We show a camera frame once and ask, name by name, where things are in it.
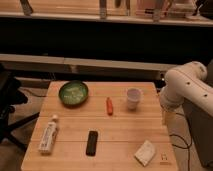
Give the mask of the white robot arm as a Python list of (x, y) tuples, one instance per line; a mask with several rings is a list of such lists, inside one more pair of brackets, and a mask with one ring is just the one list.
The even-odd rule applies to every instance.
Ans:
[(177, 109), (187, 99), (213, 117), (213, 87), (205, 83), (207, 67), (192, 61), (169, 69), (166, 85), (159, 92), (163, 124), (166, 125)]

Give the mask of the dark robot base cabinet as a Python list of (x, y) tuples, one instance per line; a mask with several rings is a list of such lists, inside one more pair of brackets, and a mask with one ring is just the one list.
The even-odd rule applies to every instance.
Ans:
[(193, 61), (186, 67), (191, 70), (191, 83), (183, 110), (200, 163), (213, 170), (213, 61), (208, 66)]

